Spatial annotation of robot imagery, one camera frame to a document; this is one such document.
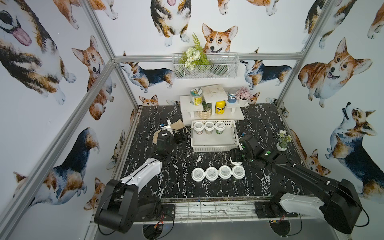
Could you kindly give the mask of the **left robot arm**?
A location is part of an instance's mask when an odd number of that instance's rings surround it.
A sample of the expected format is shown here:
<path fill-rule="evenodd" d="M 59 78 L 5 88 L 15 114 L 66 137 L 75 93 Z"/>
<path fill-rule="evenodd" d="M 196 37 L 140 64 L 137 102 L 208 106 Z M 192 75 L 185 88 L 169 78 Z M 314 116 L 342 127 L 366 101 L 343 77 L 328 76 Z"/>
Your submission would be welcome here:
<path fill-rule="evenodd" d="M 155 196 L 139 197 L 140 191 L 162 171 L 163 163 L 170 159 L 174 147 L 187 138 L 187 128 L 168 128 L 158 133 L 157 142 L 146 161 L 127 177 L 110 180 L 101 196 L 94 222 L 113 233 L 127 233 L 136 221 L 158 221 L 172 215 Z"/>

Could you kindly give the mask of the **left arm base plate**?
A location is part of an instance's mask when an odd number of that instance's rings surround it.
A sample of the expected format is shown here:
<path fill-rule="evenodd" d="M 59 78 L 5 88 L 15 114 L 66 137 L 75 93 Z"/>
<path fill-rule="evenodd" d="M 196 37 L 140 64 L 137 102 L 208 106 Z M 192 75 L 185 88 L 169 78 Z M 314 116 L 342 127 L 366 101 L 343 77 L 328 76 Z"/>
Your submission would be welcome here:
<path fill-rule="evenodd" d="M 176 205 L 173 204 L 153 204 L 141 206 L 135 218 L 135 222 L 159 222 L 173 221 L 176 213 Z"/>

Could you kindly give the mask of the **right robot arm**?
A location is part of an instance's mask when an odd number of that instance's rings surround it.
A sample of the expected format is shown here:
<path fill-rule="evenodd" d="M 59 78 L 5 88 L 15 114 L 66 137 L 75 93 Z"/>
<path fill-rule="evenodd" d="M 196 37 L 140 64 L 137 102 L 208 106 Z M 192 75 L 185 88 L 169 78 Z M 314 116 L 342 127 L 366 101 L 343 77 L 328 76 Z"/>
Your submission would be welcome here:
<path fill-rule="evenodd" d="M 293 195 L 278 191 L 265 204 L 256 204 L 259 218 L 287 217 L 289 214 L 304 214 L 326 221 L 332 228 L 351 234 L 364 211 L 355 186 L 343 179 L 334 179 L 316 174 L 306 167 L 291 161 L 275 149 L 265 149 L 251 135 L 236 137 L 237 149 L 232 157 L 240 157 L 254 169 L 265 169 L 283 175 L 307 189 L 313 196 Z"/>

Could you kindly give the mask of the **yogurt cup back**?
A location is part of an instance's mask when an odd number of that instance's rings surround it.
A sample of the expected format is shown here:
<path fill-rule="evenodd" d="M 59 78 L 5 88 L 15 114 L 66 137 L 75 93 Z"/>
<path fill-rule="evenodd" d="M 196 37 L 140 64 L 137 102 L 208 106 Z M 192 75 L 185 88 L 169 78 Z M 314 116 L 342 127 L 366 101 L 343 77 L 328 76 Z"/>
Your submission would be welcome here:
<path fill-rule="evenodd" d="M 222 121 L 218 121 L 215 123 L 215 129 L 216 129 L 216 133 L 218 135 L 221 135 L 226 129 L 226 124 Z"/>
<path fill-rule="evenodd" d="M 234 166 L 241 166 L 243 164 L 243 162 L 235 162 L 235 161 L 232 161 L 232 158 L 230 158 L 230 162 L 232 165 Z"/>
<path fill-rule="evenodd" d="M 205 133 L 207 135 L 210 135 L 215 130 L 215 124 L 211 121 L 205 122 L 204 123 L 204 129 L 205 129 Z"/>
<path fill-rule="evenodd" d="M 197 121 L 193 124 L 193 129 L 196 134 L 201 135 L 205 129 L 205 125 L 201 121 Z"/>

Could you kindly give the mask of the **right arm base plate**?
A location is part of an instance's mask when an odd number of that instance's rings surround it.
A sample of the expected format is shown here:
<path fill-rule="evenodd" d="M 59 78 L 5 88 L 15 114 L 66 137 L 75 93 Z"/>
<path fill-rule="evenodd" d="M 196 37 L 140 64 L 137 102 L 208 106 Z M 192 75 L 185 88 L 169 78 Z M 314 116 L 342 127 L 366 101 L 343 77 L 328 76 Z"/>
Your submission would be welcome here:
<path fill-rule="evenodd" d="M 287 212 L 279 203 L 255 202 L 254 205 L 259 219 L 298 217 L 298 213 Z"/>

